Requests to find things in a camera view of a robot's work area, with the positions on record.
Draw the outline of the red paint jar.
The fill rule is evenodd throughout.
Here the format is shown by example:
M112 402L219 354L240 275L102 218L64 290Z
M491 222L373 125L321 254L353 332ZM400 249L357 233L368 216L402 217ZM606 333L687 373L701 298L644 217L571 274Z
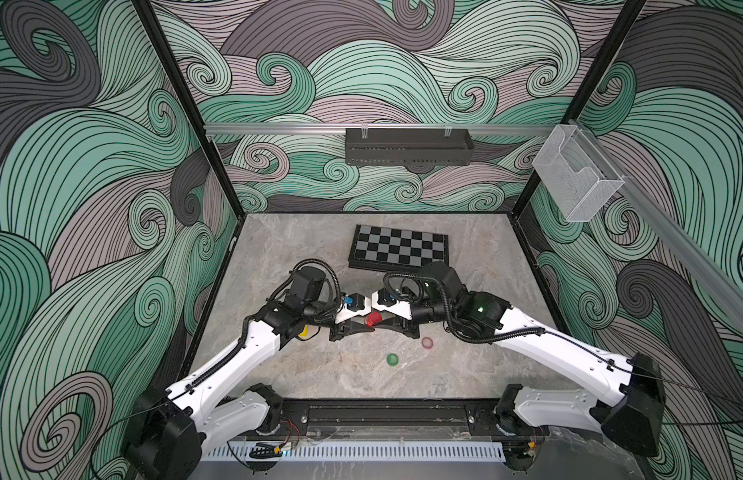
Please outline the red paint jar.
M365 318L365 325L371 330L375 330L379 323L383 322L383 316L381 312L373 311L370 312Z

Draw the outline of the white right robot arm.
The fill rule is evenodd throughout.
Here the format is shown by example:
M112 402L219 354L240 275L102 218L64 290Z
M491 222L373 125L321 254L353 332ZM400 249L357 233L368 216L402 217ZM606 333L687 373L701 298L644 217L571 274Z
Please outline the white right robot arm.
M625 357L576 340L495 294L468 290L443 262L385 274L370 305L415 324L441 322L462 342L509 349L577 384L571 391L511 388L499 411L524 426L589 430L633 454L659 454L667 396L651 356Z

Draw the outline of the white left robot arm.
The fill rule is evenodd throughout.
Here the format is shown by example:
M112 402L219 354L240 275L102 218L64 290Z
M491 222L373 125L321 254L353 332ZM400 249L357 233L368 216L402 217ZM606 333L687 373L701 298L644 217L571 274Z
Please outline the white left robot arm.
M345 294L322 260L298 262L239 336L195 372L165 388L148 388L127 416L120 453L144 479L186 479L201 457L250 430L281 424L281 398L263 384L227 395L307 325L337 327L377 310L379 296Z

